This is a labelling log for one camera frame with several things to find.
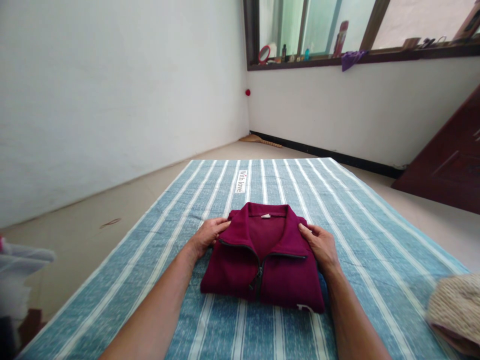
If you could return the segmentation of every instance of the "window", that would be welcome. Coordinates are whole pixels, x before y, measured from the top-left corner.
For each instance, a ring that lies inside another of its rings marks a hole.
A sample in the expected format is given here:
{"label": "window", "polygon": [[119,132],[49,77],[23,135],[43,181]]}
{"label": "window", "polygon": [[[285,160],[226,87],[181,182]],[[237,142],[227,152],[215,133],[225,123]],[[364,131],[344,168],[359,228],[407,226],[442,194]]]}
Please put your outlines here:
{"label": "window", "polygon": [[408,38],[451,41],[473,5],[472,0],[390,0],[373,49],[401,47]]}
{"label": "window", "polygon": [[[330,59],[335,51],[337,36],[343,22],[348,29],[342,48],[347,51],[371,50],[367,58],[378,54],[384,61],[414,60],[455,56],[480,56],[480,35],[466,46],[451,46],[451,41],[474,6],[475,0],[243,0],[245,35],[249,70],[264,70],[266,63],[258,59],[260,49],[271,46],[269,59],[282,56],[286,46],[286,58],[304,55],[309,50],[313,64],[275,64],[273,69],[339,65]],[[478,16],[472,25],[480,24]],[[406,39],[440,39],[428,51],[417,47],[401,53]],[[376,62],[362,59],[363,62]]]}

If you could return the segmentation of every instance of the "black baseboard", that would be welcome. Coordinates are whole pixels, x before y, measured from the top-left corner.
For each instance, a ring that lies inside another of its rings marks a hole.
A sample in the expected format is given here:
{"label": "black baseboard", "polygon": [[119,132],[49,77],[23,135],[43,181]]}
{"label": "black baseboard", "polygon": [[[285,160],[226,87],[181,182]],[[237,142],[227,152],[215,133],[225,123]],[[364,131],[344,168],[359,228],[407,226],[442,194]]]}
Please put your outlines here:
{"label": "black baseboard", "polygon": [[250,131],[250,133],[258,135],[263,140],[280,144],[286,148],[298,150],[298,151],[301,151],[302,153],[312,154],[312,155],[318,156],[319,158],[332,158],[341,164],[366,170],[371,173],[380,174],[389,178],[398,179],[404,173],[403,170],[399,170],[392,166],[384,165],[384,164],[370,161],[370,160],[361,159],[355,156],[345,155],[339,152],[325,150],[315,146],[305,145],[300,142],[285,140],[280,137],[267,135],[261,132]]}

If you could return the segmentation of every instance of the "zipper pull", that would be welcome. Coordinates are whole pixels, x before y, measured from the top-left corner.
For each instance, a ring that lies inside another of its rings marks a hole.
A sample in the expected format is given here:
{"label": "zipper pull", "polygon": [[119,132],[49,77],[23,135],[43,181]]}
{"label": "zipper pull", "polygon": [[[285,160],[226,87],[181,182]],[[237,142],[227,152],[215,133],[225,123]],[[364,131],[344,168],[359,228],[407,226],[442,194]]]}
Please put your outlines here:
{"label": "zipper pull", "polygon": [[260,279],[262,277],[262,274],[263,274],[264,270],[263,268],[260,266],[258,268],[258,271],[256,272],[256,275],[255,277],[253,278],[253,280],[251,281],[250,285],[248,286],[248,288],[250,290],[253,290],[254,289],[254,286],[255,284],[257,283],[258,279]]}

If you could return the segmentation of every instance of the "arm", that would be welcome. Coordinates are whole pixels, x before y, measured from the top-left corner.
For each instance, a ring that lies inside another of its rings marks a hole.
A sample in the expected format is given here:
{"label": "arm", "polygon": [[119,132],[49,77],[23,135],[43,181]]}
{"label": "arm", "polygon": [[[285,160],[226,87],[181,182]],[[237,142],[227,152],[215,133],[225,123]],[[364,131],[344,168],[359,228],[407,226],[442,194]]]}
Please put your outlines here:
{"label": "arm", "polygon": [[221,217],[203,223],[106,348],[101,360],[165,357],[195,263],[229,225]]}
{"label": "arm", "polygon": [[298,228],[310,244],[328,287],[338,358],[391,360],[340,267],[334,236],[319,226],[299,224]]}

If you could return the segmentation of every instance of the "round mirror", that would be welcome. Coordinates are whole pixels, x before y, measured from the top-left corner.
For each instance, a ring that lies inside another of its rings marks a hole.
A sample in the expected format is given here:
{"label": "round mirror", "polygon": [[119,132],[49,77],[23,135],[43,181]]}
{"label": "round mirror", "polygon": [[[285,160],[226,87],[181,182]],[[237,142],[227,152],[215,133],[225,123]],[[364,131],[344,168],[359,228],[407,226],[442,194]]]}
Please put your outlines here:
{"label": "round mirror", "polygon": [[265,45],[264,47],[261,48],[260,52],[258,53],[258,61],[260,62],[260,64],[265,64],[269,56],[270,56],[270,46]]}

